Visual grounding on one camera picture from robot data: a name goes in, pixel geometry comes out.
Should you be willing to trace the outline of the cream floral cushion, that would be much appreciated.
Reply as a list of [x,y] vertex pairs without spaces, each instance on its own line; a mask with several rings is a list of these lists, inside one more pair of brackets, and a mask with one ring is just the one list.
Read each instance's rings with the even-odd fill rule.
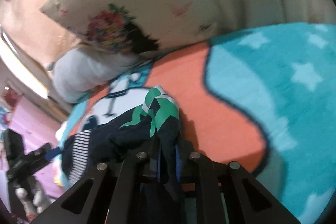
[[228,31],[219,0],[47,0],[41,12],[106,52],[171,49]]

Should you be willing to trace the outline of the window frame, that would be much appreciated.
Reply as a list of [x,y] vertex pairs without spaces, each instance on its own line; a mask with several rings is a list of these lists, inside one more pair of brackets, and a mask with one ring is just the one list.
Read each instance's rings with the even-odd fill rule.
[[71,106],[56,93],[44,68],[32,59],[1,28],[1,63],[11,76],[9,82],[32,103],[59,122],[65,121]]

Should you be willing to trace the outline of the grey plush pillow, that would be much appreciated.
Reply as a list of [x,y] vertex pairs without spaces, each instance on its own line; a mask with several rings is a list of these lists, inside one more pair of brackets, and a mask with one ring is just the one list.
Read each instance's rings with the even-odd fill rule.
[[67,103],[77,103],[86,92],[107,83],[145,61],[134,53],[108,53],[79,45],[48,65],[57,94]]

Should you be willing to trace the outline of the cartoon fleece blanket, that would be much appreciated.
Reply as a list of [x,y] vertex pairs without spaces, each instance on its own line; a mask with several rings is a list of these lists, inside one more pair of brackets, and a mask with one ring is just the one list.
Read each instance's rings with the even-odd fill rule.
[[335,197],[335,25],[242,30],[150,60],[89,91],[57,132],[105,124],[160,85],[185,138],[210,159],[238,161],[301,222]]

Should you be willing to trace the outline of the navy striped dinosaur pants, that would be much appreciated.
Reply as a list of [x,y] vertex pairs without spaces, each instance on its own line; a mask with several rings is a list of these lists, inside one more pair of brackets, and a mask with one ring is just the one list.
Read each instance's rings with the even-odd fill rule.
[[161,86],[151,88],[142,104],[106,124],[90,116],[83,128],[69,137],[63,147],[62,171],[70,185],[100,162],[123,162],[146,141],[158,138],[158,181],[173,200],[178,199],[178,139],[181,135],[179,107]]

